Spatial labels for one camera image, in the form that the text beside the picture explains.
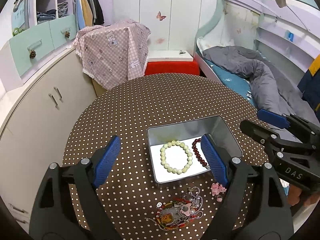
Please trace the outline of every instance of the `green drawer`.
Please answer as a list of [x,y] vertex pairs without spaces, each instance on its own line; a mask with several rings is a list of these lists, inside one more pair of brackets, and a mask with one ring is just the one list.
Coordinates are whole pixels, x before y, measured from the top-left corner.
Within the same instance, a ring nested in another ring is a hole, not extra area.
[[[76,37],[76,20],[74,15],[49,21],[51,36],[54,48],[58,48]],[[70,33],[70,37],[65,37],[65,32]]]
[[[54,50],[49,22],[25,30],[11,38],[9,43],[19,76],[22,76],[42,57]],[[28,48],[36,52],[36,57],[34,59],[30,59]]]

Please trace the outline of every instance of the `gray blanket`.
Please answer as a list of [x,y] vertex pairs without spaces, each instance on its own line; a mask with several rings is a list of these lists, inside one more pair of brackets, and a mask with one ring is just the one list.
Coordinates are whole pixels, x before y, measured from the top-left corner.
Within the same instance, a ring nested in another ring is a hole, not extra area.
[[[277,114],[296,114],[320,126],[314,111],[284,74],[251,49],[240,46],[213,47],[203,51],[207,60],[243,78],[250,79],[252,96],[259,109]],[[282,139],[297,141],[286,130],[271,126]]]

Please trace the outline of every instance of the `gingham blanket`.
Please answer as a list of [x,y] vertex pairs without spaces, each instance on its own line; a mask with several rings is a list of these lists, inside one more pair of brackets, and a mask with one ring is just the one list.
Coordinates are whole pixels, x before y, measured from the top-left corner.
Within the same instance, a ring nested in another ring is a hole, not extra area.
[[111,89],[144,75],[150,30],[134,22],[85,27],[73,42],[82,59],[83,72]]

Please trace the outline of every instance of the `round metal bolt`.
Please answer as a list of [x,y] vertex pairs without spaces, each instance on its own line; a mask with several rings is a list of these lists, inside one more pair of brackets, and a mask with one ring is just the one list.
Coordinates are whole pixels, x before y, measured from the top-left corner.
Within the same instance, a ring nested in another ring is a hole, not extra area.
[[265,166],[267,169],[271,169],[271,168],[272,168],[271,163],[265,163],[264,166]]
[[88,158],[84,158],[81,160],[81,164],[88,164],[90,160]]
[[234,158],[232,158],[232,162],[235,164],[238,164],[241,162],[241,160],[238,157],[234,157]]
[[49,168],[52,169],[52,170],[54,170],[56,167],[57,167],[57,164],[56,164],[56,163],[51,163],[51,164],[49,165]]

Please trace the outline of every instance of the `round table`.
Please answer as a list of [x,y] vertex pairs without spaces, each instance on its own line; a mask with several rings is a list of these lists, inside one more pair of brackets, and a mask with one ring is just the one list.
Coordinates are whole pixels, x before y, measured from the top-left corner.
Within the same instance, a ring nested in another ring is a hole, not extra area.
[[[204,77],[188,74],[144,76],[116,86],[97,98],[79,117],[68,139],[63,165],[77,164],[105,147],[112,135],[121,138],[121,153],[106,183],[97,194],[110,220],[123,239],[199,239],[211,222],[220,203],[211,196],[214,181],[211,172],[188,185],[160,190],[156,187],[148,153],[147,128],[220,115],[228,124],[242,151],[242,159],[252,165],[267,161],[263,147],[242,134],[240,122],[249,119],[267,126],[256,117],[256,109],[226,86]],[[204,199],[204,216],[185,228],[163,231],[151,220],[156,204],[168,203],[181,196],[189,186],[198,186]],[[250,188],[247,185],[244,204],[235,228],[242,225]],[[70,186],[79,224],[85,221],[76,188]]]

